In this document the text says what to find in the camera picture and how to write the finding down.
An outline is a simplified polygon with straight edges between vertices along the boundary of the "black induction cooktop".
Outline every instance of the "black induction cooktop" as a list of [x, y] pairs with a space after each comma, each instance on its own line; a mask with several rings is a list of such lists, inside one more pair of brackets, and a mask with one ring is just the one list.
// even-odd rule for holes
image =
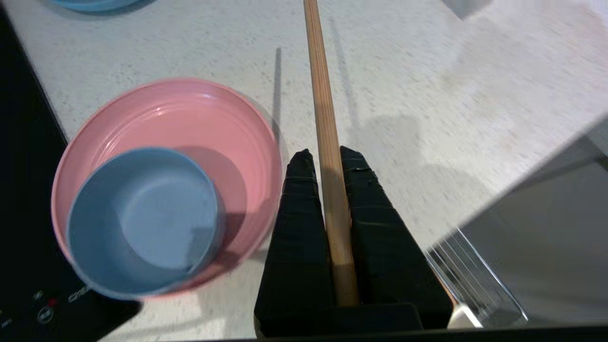
[[0, 341], [95, 341], [140, 304], [90, 290], [57, 245], [50, 192], [66, 139], [0, 12]]

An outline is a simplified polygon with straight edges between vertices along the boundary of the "pink bowl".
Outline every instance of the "pink bowl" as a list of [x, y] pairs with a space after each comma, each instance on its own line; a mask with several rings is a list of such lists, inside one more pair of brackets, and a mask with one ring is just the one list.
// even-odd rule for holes
[[119, 153], [139, 147], [179, 150], [208, 174], [226, 207], [226, 237], [216, 259], [173, 293], [190, 290], [247, 259], [268, 233], [281, 185], [277, 141], [260, 112], [236, 91], [199, 79], [160, 80], [128, 91], [76, 134], [55, 174], [51, 214], [66, 245], [70, 206], [87, 177]]

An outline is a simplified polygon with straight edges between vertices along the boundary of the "wooden dowel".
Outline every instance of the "wooden dowel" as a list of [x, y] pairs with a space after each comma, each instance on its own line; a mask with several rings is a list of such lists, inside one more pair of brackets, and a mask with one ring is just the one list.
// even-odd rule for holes
[[325, 230], [330, 243], [336, 301], [340, 306], [358, 305], [357, 279], [350, 245], [350, 214], [344, 188], [342, 159], [331, 100], [330, 77], [316, 0], [304, 0], [310, 73], [313, 79], [314, 116], [317, 125]]

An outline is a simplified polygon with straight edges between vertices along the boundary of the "blue bowl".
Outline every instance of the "blue bowl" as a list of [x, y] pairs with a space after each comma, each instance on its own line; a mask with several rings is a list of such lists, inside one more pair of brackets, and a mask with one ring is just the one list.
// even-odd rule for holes
[[140, 0], [53, 0], [67, 9], [79, 12], [105, 12], [121, 9]]
[[80, 189], [67, 222], [76, 273], [99, 293], [166, 293], [207, 265], [224, 236], [213, 183], [190, 158], [141, 148], [110, 159]]

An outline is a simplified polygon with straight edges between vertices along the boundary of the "speckled countertop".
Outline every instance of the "speckled countertop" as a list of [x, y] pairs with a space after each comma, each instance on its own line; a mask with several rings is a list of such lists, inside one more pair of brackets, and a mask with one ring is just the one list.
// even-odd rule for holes
[[[3, 2], [70, 138], [121, 92], [190, 76], [256, 101], [284, 158], [316, 154], [300, 0], [157, 0], [113, 16]], [[366, 156], [423, 248], [608, 110], [603, 1], [494, 1], [464, 21], [439, 0], [319, 5], [340, 141]], [[252, 337], [264, 255], [146, 302], [103, 341]]]

